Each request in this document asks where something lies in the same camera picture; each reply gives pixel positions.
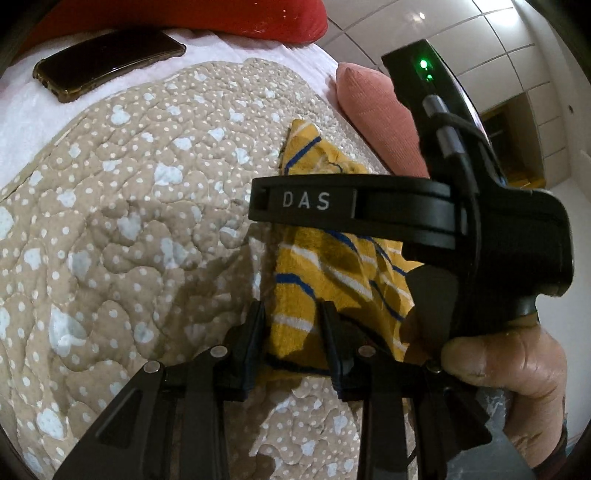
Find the finger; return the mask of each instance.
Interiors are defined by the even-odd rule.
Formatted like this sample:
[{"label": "finger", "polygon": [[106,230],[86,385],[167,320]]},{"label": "finger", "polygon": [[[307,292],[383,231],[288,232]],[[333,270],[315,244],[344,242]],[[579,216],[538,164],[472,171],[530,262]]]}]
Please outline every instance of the finger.
[{"label": "finger", "polygon": [[412,308],[407,313],[406,318],[402,321],[400,326],[400,341],[402,343],[412,343],[417,341],[421,336],[419,327],[417,309]]},{"label": "finger", "polygon": [[539,325],[453,339],[441,351],[441,365],[466,383],[529,398],[562,395],[566,385],[564,350]]}]

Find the quilted bedspread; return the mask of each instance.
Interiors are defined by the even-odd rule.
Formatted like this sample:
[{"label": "quilted bedspread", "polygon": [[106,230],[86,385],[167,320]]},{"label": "quilted bedspread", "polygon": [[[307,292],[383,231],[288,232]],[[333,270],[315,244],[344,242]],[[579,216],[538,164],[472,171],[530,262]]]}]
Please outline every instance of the quilted bedspread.
[{"label": "quilted bedspread", "polygon": [[[270,300],[278,233],[246,213],[294,118],[384,172],[300,77],[250,59],[96,103],[3,189],[0,422],[39,478],[148,359],[191,359]],[[323,378],[257,387],[226,405],[232,478],[355,478],[359,412]]]}]

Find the white stripe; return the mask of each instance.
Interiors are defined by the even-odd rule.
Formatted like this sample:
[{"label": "white stripe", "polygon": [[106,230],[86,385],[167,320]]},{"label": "white stripe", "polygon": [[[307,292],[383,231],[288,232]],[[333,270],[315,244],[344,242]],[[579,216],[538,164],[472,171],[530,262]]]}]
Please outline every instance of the white stripe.
[{"label": "white stripe", "polygon": [[298,317],[288,317],[287,315],[283,315],[278,313],[277,315],[273,316],[273,323],[280,323],[281,325],[289,325],[297,330],[302,330],[303,332],[316,332],[316,328],[312,322],[308,320],[301,319]]},{"label": "white stripe", "polygon": [[411,303],[412,306],[414,306],[414,302],[413,302],[413,297],[411,296],[410,293],[408,293],[407,291],[404,291],[401,288],[398,288],[396,285],[394,285],[392,282],[389,281],[388,277],[386,275],[384,275],[383,273],[380,273],[379,278],[381,281],[383,281],[388,287],[392,287],[394,290],[396,290],[400,295],[402,295],[403,297],[407,298],[408,301]]},{"label": "white stripe", "polygon": [[361,295],[363,295],[367,299],[371,300],[374,297],[370,289],[368,289],[367,287],[362,285],[360,282],[358,282],[354,278],[351,278],[350,276],[348,276],[344,273],[341,273],[338,270],[335,270],[334,268],[332,268],[328,265],[322,264],[320,262],[320,260],[318,259],[318,255],[316,255],[316,253],[314,253],[313,251],[307,250],[302,247],[297,247],[296,245],[287,245],[287,244],[280,244],[279,248],[288,248],[296,255],[304,257],[305,259],[312,262],[316,266],[316,268],[318,268],[320,271],[322,271],[324,273],[331,274],[334,278],[339,280],[341,283],[344,283],[348,287],[354,289],[356,292],[360,293]]},{"label": "white stripe", "polygon": [[288,244],[284,244],[284,243],[279,244],[279,248],[287,248],[288,250],[291,250],[296,255],[304,257],[306,260],[312,262],[316,266],[316,268],[318,268],[319,270],[322,269],[320,266],[320,260],[318,260],[318,255],[316,255],[311,250],[306,250],[305,248],[298,247],[296,245],[288,245]]},{"label": "white stripe", "polygon": [[304,128],[308,127],[309,125],[311,125],[312,122],[310,122],[309,120],[306,120],[304,123],[302,123],[297,129],[296,131],[292,132],[290,134],[290,140],[292,138],[294,138],[298,133],[300,133]]},{"label": "white stripe", "polygon": [[345,275],[344,273],[341,273],[332,267],[326,267],[324,271],[326,270],[328,270],[332,274],[332,276],[336,277],[336,279],[339,280],[341,283],[344,283],[348,287],[355,290],[357,293],[361,293],[361,295],[363,295],[367,299],[371,300],[374,297],[370,289],[366,288],[364,285],[362,285],[354,278],[351,278],[350,276]]},{"label": "white stripe", "polygon": [[360,255],[360,257],[364,262],[371,263],[375,268],[378,268],[378,262],[374,257],[369,257],[367,255]]},{"label": "white stripe", "polygon": [[406,345],[404,345],[403,343],[401,343],[400,340],[398,340],[397,338],[393,338],[392,343],[394,344],[394,346],[396,348],[398,348],[406,353],[406,350],[408,349],[408,347]]}]

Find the yellow striped towel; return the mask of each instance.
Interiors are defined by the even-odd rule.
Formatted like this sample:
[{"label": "yellow striped towel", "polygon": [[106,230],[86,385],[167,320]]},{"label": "yellow striped towel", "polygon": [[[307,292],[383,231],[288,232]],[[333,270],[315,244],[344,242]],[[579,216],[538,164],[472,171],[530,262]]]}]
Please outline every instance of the yellow striped towel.
[{"label": "yellow striped towel", "polygon": [[[367,170],[323,140],[312,123],[294,120],[281,174],[308,173]],[[419,264],[404,260],[401,248],[395,241],[286,227],[277,258],[268,352],[300,367],[326,369],[316,301],[330,300],[340,313],[381,335],[402,361],[405,345],[398,332],[413,306],[405,275]]]}]

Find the white tiled wall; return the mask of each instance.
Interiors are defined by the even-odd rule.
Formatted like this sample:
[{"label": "white tiled wall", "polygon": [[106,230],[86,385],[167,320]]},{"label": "white tiled wall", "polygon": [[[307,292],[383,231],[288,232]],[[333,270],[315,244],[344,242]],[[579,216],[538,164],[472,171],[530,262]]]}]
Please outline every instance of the white tiled wall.
[{"label": "white tiled wall", "polygon": [[548,186],[568,176],[565,121],[538,39],[512,0],[325,0],[319,44],[336,60],[384,73],[381,56],[427,38],[483,113],[527,92]]},{"label": "white tiled wall", "polygon": [[478,15],[472,0],[398,0],[348,34],[379,65],[382,55]]},{"label": "white tiled wall", "polygon": [[513,6],[511,0],[474,0],[478,8],[484,12],[492,12],[501,8],[510,8]]},{"label": "white tiled wall", "polygon": [[566,147],[566,131],[561,116],[540,125],[538,132],[540,133],[542,156],[544,158]]},{"label": "white tiled wall", "polygon": [[531,109],[537,125],[544,124],[562,114],[562,108],[558,101],[556,88],[549,82],[527,92],[530,98]]},{"label": "white tiled wall", "polygon": [[509,53],[524,90],[550,81],[548,64],[535,45]]},{"label": "white tiled wall", "polygon": [[485,17],[476,17],[445,30],[429,41],[456,75],[505,53]]},{"label": "white tiled wall", "polygon": [[460,75],[458,80],[479,112],[489,110],[523,91],[507,55]]},{"label": "white tiled wall", "polygon": [[549,185],[558,185],[570,177],[569,151],[566,147],[544,159],[544,174]]},{"label": "white tiled wall", "polygon": [[488,14],[486,19],[495,30],[506,51],[534,44],[534,39],[515,8],[493,12]]}]

